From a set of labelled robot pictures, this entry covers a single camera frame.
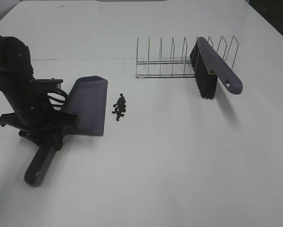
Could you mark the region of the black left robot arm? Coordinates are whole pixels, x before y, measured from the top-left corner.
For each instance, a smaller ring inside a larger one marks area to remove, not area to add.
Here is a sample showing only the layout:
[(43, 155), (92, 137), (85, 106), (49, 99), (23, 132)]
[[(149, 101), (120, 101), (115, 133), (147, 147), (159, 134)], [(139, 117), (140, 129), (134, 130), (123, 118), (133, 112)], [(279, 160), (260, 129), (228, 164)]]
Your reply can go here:
[(61, 79), (35, 79), (30, 51), (19, 39), (0, 35), (0, 92), (13, 109), (2, 114), (0, 125), (9, 125), (37, 145), (48, 141), (60, 150), (64, 126), (76, 128), (76, 115), (58, 111), (69, 103)]

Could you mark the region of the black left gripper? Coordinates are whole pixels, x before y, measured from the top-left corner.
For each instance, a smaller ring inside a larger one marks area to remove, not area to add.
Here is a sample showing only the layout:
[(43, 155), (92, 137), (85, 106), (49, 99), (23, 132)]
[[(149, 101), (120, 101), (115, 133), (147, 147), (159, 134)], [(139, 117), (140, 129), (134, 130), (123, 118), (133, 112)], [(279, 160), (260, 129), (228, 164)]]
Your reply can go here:
[(55, 110), (51, 106), (21, 105), (13, 113), (2, 114), (0, 117), (2, 127), (11, 127), (23, 130), (19, 136), (31, 141), (37, 146), (41, 145), (41, 135), (36, 132), (54, 130), (52, 134), (53, 147), (60, 150), (62, 147), (62, 127), (77, 128), (79, 118), (77, 115)]

